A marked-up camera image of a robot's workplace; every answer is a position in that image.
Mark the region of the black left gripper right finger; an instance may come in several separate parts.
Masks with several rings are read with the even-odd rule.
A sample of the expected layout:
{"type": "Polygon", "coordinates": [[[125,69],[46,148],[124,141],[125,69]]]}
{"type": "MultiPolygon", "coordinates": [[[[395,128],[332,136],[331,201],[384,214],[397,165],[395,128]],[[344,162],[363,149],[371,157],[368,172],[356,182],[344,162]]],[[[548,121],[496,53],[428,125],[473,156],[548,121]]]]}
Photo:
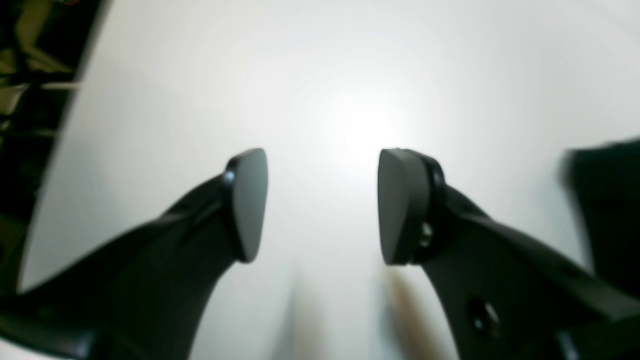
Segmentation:
{"type": "Polygon", "coordinates": [[[439,162],[379,153],[382,258],[417,265],[462,360],[637,360],[639,301],[448,185],[439,162]]]}

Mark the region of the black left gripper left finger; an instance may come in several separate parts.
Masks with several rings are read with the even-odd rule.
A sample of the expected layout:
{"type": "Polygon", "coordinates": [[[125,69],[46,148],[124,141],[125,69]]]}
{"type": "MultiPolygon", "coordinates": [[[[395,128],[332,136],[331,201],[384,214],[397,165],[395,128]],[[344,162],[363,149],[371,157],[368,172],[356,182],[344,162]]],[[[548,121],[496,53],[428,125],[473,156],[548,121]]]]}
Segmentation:
{"type": "Polygon", "coordinates": [[[256,259],[268,160],[246,150],[166,212],[1,299],[1,339],[62,360],[186,360],[218,280],[256,259]]]}

